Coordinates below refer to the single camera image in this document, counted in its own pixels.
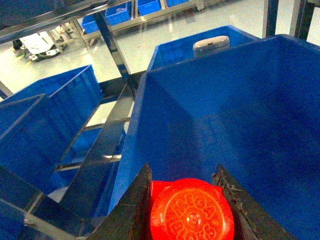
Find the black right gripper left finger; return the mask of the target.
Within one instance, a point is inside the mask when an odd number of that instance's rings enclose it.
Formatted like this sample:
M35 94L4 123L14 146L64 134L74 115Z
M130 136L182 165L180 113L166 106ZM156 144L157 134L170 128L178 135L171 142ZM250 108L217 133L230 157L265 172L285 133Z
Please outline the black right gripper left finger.
M87 238L89 240L144 240L147 233L152 170L143 165L118 204Z

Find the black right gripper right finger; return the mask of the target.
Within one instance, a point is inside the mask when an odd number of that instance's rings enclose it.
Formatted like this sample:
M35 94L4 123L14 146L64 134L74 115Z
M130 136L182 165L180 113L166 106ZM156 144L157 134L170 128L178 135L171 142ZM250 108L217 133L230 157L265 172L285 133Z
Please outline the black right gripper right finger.
M294 240L295 237L272 218L222 165L211 175L222 187L234 218L235 240Z

